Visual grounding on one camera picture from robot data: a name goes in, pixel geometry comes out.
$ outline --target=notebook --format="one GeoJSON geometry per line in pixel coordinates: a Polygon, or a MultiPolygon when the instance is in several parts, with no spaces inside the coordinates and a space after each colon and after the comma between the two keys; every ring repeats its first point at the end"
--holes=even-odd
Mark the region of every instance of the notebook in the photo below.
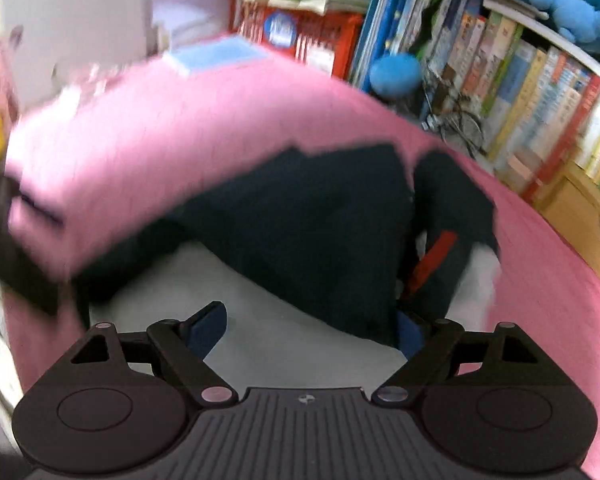
{"type": "Polygon", "coordinates": [[[163,55],[166,62],[184,75],[232,64],[243,64],[265,57],[267,57],[265,50],[239,36],[184,46],[163,55]]]}

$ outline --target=screw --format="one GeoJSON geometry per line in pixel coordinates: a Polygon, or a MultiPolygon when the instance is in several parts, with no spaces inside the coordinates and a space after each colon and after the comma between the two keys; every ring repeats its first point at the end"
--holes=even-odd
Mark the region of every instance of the screw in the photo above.
{"type": "Polygon", "coordinates": [[[227,402],[234,396],[234,393],[225,386],[211,386],[202,391],[202,398],[206,402],[212,402],[219,404],[221,402],[227,402]]]}
{"type": "Polygon", "coordinates": [[[298,397],[298,400],[306,406],[308,404],[311,404],[312,402],[315,402],[315,397],[310,394],[306,394],[298,397]]]}
{"type": "Polygon", "coordinates": [[[376,396],[383,402],[404,402],[409,393],[400,386],[383,386],[376,391],[376,396]]]}

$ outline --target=ridged black surface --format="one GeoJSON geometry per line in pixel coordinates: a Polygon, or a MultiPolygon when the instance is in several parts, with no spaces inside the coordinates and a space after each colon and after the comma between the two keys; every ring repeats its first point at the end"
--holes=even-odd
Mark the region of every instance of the ridged black surface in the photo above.
{"type": "MultiPolygon", "coordinates": [[[[63,478],[37,471],[27,480],[63,478]]],[[[254,389],[238,406],[203,413],[189,436],[170,455],[141,470],[110,478],[486,480],[499,477],[451,462],[421,436],[407,412],[373,406],[358,389],[254,389]]],[[[585,480],[586,476],[570,470],[542,478],[585,480]]]]}

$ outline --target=pink blanket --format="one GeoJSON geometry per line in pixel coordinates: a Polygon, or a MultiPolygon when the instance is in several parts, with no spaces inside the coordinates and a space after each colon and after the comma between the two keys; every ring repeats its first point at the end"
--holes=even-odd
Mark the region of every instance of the pink blanket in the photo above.
{"type": "MultiPolygon", "coordinates": [[[[49,273],[68,277],[183,196],[296,144],[318,152],[389,140],[407,167],[436,141],[345,84],[283,59],[182,78],[137,66],[71,122],[47,109],[11,136],[8,169],[66,216],[59,237],[16,204],[10,227],[49,273]]],[[[600,419],[600,281],[517,196],[463,159],[497,206],[504,275],[485,329],[518,323],[579,384],[600,419]]],[[[80,336],[65,305],[50,322],[6,294],[26,390],[80,336]]],[[[585,466],[600,479],[600,427],[585,466]]]]}

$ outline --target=wooden drawer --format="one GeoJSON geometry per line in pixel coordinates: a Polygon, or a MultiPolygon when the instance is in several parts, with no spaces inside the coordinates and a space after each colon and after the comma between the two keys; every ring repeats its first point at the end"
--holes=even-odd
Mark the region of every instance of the wooden drawer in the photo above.
{"type": "Polygon", "coordinates": [[[600,277],[600,204],[578,184],[565,176],[540,212],[600,277]]]}

